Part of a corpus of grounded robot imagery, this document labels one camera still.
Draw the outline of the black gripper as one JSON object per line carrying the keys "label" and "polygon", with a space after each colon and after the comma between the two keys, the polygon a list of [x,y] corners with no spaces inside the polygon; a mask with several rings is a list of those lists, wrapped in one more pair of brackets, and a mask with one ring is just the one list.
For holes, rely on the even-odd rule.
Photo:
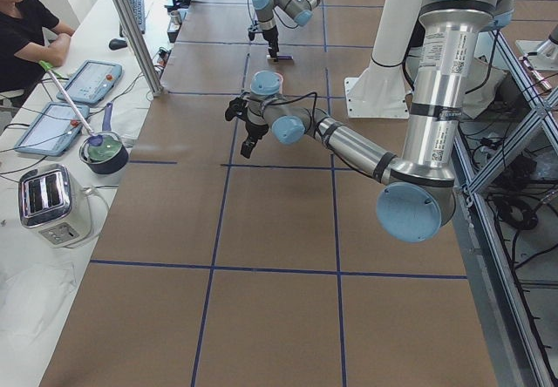
{"label": "black gripper", "polygon": [[241,156],[250,158],[258,142],[268,133],[269,125],[263,117],[247,110],[245,129],[248,133],[248,137],[242,142]]}
{"label": "black gripper", "polygon": [[272,28],[263,32],[264,39],[268,42],[269,57],[274,61],[279,58],[278,30]]}

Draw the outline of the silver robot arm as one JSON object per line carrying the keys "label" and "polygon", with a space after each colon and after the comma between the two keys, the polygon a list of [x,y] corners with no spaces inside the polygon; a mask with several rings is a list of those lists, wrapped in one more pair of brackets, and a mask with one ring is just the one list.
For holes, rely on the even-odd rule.
{"label": "silver robot arm", "polygon": [[312,17],[312,11],[323,0],[251,0],[255,19],[248,27],[248,39],[253,41],[256,34],[262,34],[268,44],[268,58],[274,62],[290,60],[291,56],[280,55],[276,9],[282,10],[296,25],[303,27]]}
{"label": "silver robot arm", "polygon": [[249,157],[271,132],[291,145],[303,136],[320,141],[341,161],[384,185],[376,205],[382,227],[407,242],[433,237],[453,216],[449,167],[478,36],[511,20],[514,0],[385,0],[369,66],[344,85],[351,118],[403,119],[401,155],[368,140],[316,108],[282,94],[282,77],[259,71],[226,120],[240,119]]}

